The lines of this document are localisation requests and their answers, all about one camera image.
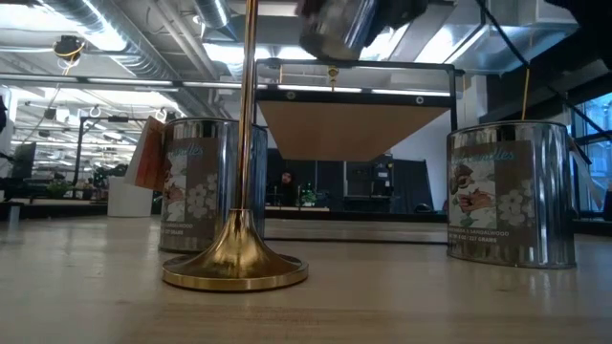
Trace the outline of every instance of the pole base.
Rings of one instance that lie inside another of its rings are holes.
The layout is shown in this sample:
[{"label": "pole base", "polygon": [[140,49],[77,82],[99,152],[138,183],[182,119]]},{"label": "pole base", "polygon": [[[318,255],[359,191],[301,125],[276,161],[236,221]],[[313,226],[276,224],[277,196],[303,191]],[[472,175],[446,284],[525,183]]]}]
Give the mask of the pole base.
[{"label": "pole base", "polygon": [[232,209],[214,243],[196,256],[163,265],[166,283],[207,291],[258,291],[289,287],[308,277],[308,264],[279,255],[257,236],[252,213]]}]

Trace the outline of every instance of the window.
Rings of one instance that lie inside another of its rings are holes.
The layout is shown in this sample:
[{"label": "window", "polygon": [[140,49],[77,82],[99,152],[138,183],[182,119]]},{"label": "window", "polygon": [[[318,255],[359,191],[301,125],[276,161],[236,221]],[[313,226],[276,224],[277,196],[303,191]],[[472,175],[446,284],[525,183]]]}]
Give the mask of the window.
[{"label": "window", "polygon": [[[612,135],[612,93],[595,99],[588,100],[579,108],[586,116],[599,125],[607,134]],[[575,131],[574,136],[577,144],[584,150],[591,160],[589,171],[595,184],[596,192],[603,198],[608,185],[612,183],[612,141],[599,133],[589,123],[574,114]],[[576,197],[579,201],[579,210],[582,212],[601,212],[597,207],[587,183],[579,177],[575,177],[573,183],[578,183]]]}]

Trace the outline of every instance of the brass pole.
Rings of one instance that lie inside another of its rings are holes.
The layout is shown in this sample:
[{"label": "brass pole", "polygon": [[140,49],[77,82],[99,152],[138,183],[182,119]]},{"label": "brass pole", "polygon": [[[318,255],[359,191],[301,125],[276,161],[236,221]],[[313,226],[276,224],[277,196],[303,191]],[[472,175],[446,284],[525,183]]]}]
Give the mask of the brass pole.
[{"label": "brass pole", "polygon": [[238,132],[238,173],[234,206],[246,209],[249,200],[249,161],[251,161],[252,116],[255,102],[255,41],[257,36],[257,2],[247,0],[245,24],[245,58],[242,74],[240,124]]},{"label": "brass pole", "polygon": [[257,0],[247,1],[245,60],[238,129],[238,173],[234,209],[207,250],[171,259],[162,266],[173,286],[211,291],[254,291],[289,287],[308,277],[308,263],[276,254],[257,235],[249,206],[249,164],[255,108]]}]

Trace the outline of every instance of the person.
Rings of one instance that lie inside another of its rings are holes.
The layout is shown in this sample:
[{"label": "person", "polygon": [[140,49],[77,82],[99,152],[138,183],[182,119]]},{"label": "person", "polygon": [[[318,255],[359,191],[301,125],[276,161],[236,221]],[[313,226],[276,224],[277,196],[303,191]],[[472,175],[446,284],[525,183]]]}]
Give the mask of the person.
[{"label": "person", "polygon": [[280,175],[278,189],[278,201],[283,206],[295,206],[297,201],[297,190],[295,188],[295,174],[290,170],[284,170]]}]

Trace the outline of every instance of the floral label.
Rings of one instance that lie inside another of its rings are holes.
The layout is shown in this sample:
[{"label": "floral label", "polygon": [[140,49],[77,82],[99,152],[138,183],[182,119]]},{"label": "floral label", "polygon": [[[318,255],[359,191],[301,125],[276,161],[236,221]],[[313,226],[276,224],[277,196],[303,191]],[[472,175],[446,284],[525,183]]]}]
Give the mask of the floral label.
[{"label": "floral label", "polygon": [[164,168],[162,235],[182,236],[208,245],[214,237],[218,205],[218,140],[170,142]]},{"label": "floral label", "polygon": [[535,246],[532,159],[529,141],[450,152],[448,240]]}]

